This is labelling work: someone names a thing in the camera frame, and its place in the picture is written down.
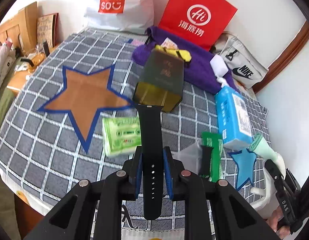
green packet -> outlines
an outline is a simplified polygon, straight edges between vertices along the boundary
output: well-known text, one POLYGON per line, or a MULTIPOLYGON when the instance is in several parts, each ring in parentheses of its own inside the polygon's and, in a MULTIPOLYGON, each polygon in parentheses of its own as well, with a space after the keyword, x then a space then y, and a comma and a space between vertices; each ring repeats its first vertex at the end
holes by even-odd
POLYGON ((135 152, 141 145, 139 117, 103 118, 102 135, 107 156, 135 152))
POLYGON ((203 132, 201 137, 202 145, 213 148, 211 153, 210 177, 212 182, 216 182, 220 179, 222 174, 222 171, 220 172, 220 160, 223 150, 222 135, 218 133, 203 132))

green blanket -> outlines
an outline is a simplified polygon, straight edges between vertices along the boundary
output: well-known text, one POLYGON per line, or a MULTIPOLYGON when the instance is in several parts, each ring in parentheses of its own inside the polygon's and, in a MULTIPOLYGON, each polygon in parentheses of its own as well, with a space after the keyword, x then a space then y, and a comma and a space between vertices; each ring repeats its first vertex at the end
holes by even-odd
POLYGON ((10 89, 7 88, 7 85, 14 75, 14 69, 15 69, 15 65, 16 65, 17 61, 18 60, 16 60, 12 64, 7 76, 4 79, 4 82, 2 83, 2 85, 0 87, 0 127, 2 125, 2 122, 5 119, 5 116, 8 112, 11 104, 13 103, 13 100, 15 99, 13 92, 10 89))

human hand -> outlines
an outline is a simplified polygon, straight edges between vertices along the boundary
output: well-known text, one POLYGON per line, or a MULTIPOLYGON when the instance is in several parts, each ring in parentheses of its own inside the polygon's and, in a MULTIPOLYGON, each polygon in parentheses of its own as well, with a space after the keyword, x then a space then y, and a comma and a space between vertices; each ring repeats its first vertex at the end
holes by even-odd
POLYGON ((267 224, 272 228, 273 231, 277 232, 280 239, 285 238, 290 235, 290 227, 284 226, 278 230, 278 222, 283 217, 283 212, 280 206, 277 207, 275 211, 272 212, 271 217, 267 220, 267 224))

bedspread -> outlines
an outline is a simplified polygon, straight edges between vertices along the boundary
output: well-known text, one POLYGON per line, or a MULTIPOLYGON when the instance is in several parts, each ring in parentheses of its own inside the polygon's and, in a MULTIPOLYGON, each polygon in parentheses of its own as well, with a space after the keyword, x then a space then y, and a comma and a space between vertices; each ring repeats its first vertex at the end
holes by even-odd
MULTIPOLYGON (((143 70, 131 61, 136 48, 131 38, 88 29, 69 36, 38 67, 12 104, 0 130, 0 169, 2 177, 14 181, 23 194, 30 194, 36 203, 45 205, 47 212, 79 180, 91 182, 105 179, 122 168, 122 155, 108 158, 102 151, 102 118, 136 116, 136 109, 101 112, 88 152, 80 141, 67 114, 38 112, 38 108, 61 91, 63 84, 62 66, 85 73, 93 73, 115 64, 112 88, 132 98, 134 88, 143 70)), ((245 97, 253 134, 261 132, 270 144, 265 123, 267 110, 256 100, 245 97)), ((214 96, 184 83, 183 99, 171 113, 161 113, 163 145, 178 152, 195 143, 203 131, 218 132, 214 96)), ((237 167, 224 151, 221 158, 223 176, 235 184, 237 167)), ((254 184, 264 188, 262 158, 257 158, 254 167, 254 184)), ((250 193, 247 183, 239 192, 251 203, 259 196, 250 193)), ((124 201, 133 226, 144 230, 176 230, 184 227, 184 203, 171 202, 166 196, 162 202, 161 217, 154 221, 143 218, 142 188, 135 202, 124 201)), ((127 220, 122 223, 129 228, 127 220)))

white paper bag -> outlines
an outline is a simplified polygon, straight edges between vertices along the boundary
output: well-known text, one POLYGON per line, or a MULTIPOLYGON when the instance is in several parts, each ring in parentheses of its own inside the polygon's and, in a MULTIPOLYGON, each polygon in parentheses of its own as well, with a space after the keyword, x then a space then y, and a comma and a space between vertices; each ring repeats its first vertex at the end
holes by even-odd
POLYGON ((144 34, 153 20, 153 0, 87 0, 89 27, 144 34))

